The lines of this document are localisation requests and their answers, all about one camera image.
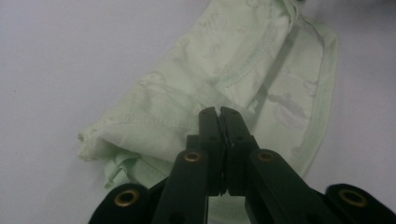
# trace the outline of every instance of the screw hole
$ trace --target screw hole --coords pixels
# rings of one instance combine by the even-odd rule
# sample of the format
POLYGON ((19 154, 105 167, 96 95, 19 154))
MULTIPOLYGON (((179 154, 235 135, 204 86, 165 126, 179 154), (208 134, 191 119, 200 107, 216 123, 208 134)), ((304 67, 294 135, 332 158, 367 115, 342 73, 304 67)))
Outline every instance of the screw hole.
POLYGON ((137 189, 127 189, 117 194, 114 203, 119 207, 127 207, 137 202, 139 191, 137 189))
POLYGON ((189 162, 199 161, 201 159, 201 154, 198 152, 189 152, 184 154, 184 160, 189 162))
POLYGON ((184 224, 184 223, 186 223, 186 217, 184 216, 184 214, 179 213, 179 212, 173 213, 169 217, 169 223, 171 223, 171 224, 184 224))
POLYGON ((359 194, 355 190, 341 189, 338 194, 344 202, 349 203, 351 205, 357 207, 365 207, 367 205, 366 198, 364 198, 361 194, 359 194))
POLYGON ((271 161, 274 159, 274 156, 268 152, 261 152, 259 153, 259 159, 261 161, 271 161))

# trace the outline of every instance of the wrinkled fabric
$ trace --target wrinkled fabric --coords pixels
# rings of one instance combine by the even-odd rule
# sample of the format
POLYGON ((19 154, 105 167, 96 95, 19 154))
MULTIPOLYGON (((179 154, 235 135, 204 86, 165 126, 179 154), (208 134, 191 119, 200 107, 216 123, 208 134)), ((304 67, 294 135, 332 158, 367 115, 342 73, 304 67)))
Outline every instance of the wrinkled fabric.
MULTIPOLYGON (((79 156, 110 158, 106 186, 151 187, 198 134, 207 107, 238 110, 261 148, 302 175, 323 138, 336 36, 292 0, 213 0, 192 29, 121 101, 81 131, 79 156)), ((209 218, 248 223, 244 199, 210 198, 209 218)))

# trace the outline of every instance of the white surface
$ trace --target white surface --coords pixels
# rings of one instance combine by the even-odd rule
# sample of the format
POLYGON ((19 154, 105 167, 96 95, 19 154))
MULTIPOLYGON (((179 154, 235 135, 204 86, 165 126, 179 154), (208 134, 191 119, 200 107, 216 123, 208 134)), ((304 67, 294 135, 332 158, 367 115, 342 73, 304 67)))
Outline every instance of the white surface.
MULTIPOLYGON (((77 157, 95 122, 187 32, 208 0, 0 0, 0 223, 87 223, 103 161, 77 157)), ((366 189, 396 211, 396 3, 314 1, 340 37, 326 138, 306 180, 366 189)))

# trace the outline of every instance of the light green cloth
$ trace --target light green cloth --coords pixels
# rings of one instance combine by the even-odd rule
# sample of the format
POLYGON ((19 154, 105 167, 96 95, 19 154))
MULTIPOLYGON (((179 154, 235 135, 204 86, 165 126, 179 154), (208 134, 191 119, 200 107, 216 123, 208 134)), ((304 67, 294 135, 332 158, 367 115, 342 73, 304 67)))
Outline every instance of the light green cloth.
MULTIPOLYGON (((84 160, 108 158, 107 187, 165 178, 198 112, 241 112, 259 146, 302 175, 330 113, 336 36, 293 0, 213 0, 193 28, 95 124, 79 134, 84 160)), ((209 218, 248 223, 243 198, 210 199, 209 218)))

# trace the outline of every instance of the black plastic part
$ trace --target black plastic part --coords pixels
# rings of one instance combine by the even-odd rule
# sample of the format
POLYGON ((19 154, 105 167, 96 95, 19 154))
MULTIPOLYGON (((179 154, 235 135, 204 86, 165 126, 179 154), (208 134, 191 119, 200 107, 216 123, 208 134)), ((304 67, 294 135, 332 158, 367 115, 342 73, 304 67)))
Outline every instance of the black plastic part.
POLYGON ((107 194, 93 213, 89 223, 149 223, 151 215, 148 213, 148 203, 148 189, 136 184, 121 185, 107 194))
POLYGON ((206 223, 207 169, 206 152, 202 150, 180 152, 151 223, 206 223))
POLYGON ((395 224, 396 216, 366 191, 347 184, 326 190, 326 202, 345 223, 395 224))
POLYGON ((209 107, 199 113, 199 144, 199 148, 205 151, 209 158, 209 196, 225 193, 226 186, 223 180, 225 148, 215 107, 209 107))
POLYGON ((274 151, 260 149, 249 156, 251 183, 277 223, 342 223, 316 192, 274 151))
POLYGON ((254 224, 396 224, 395 214, 362 189, 341 184, 323 195, 309 188, 280 155, 259 149, 237 111, 220 111, 201 111, 200 132, 187 136, 167 179, 151 189, 111 190, 90 224, 203 224, 208 196, 226 189, 245 196, 254 224))
POLYGON ((248 187, 248 155, 260 148, 238 111, 222 107, 220 119, 228 140, 225 171, 228 192, 232 196, 245 196, 248 187))

